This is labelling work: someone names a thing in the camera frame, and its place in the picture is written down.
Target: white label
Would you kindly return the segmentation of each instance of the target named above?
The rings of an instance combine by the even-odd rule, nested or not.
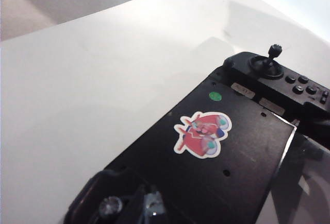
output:
[[[277,115],[280,115],[280,116],[282,116],[285,112],[284,108],[278,106],[277,104],[275,104],[265,98],[261,98],[261,100],[259,101],[259,104],[262,105],[263,107],[266,107],[267,109],[275,112]]]
[[[246,96],[249,99],[252,99],[256,95],[255,92],[251,91],[250,89],[247,89],[246,87],[243,87],[242,85],[238,84],[237,82],[233,83],[232,89],[234,89],[236,92]]]

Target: silver edge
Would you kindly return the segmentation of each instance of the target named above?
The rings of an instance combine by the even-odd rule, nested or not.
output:
[[[283,154],[282,154],[282,158],[280,159],[280,162],[279,162],[279,164],[278,164],[278,166],[277,166],[277,170],[276,170],[276,174],[277,174],[279,168],[280,168],[281,165],[282,165],[282,162],[283,162],[285,156],[287,155],[287,152],[288,152],[288,150],[289,150],[289,147],[290,147],[290,145],[291,145],[291,142],[292,142],[292,139],[293,139],[293,137],[294,137],[295,131],[297,130],[297,127],[296,127],[295,125],[293,125],[292,123],[286,121],[284,118],[278,116],[277,114],[275,114],[275,113],[273,113],[273,112],[271,112],[271,113],[272,113],[275,117],[277,117],[278,119],[280,119],[282,122],[284,122],[284,123],[286,123],[286,124],[288,124],[288,125],[290,125],[290,126],[293,127],[293,130],[292,130],[292,132],[291,132],[291,134],[290,134],[290,136],[289,136],[289,139],[288,139],[288,141],[287,141],[287,144],[285,145],[285,148],[284,148],[284,151],[283,151]]]

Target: screw hole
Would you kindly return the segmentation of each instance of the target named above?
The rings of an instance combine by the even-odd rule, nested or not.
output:
[[[223,170],[223,175],[226,176],[226,177],[229,177],[230,176],[230,171]]]

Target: red sticker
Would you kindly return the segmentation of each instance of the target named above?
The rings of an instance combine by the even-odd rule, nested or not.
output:
[[[195,112],[192,117],[182,116],[183,125],[175,125],[179,133],[174,151],[189,151],[200,159],[214,158],[220,154],[220,141],[228,137],[232,121],[222,112]]]

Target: knob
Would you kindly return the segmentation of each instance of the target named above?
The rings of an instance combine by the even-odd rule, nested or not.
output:
[[[304,92],[304,89],[302,86],[296,85],[293,87],[292,91],[296,94],[302,94]]]
[[[119,197],[110,196],[103,199],[98,207],[98,214],[103,220],[110,220],[121,212],[123,202]]]
[[[298,81],[301,82],[302,84],[306,84],[308,82],[308,78],[306,76],[300,76],[298,78]]]
[[[265,67],[273,66],[273,59],[277,58],[282,52],[282,47],[280,45],[272,45],[268,50],[268,59],[263,61]]]
[[[309,94],[316,94],[316,88],[313,88],[311,86],[308,86],[306,88],[306,92],[309,93]]]
[[[294,83],[294,82],[295,82],[295,78],[294,78],[293,76],[287,76],[287,77],[285,78],[285,81],[286,81],[287,83]]]

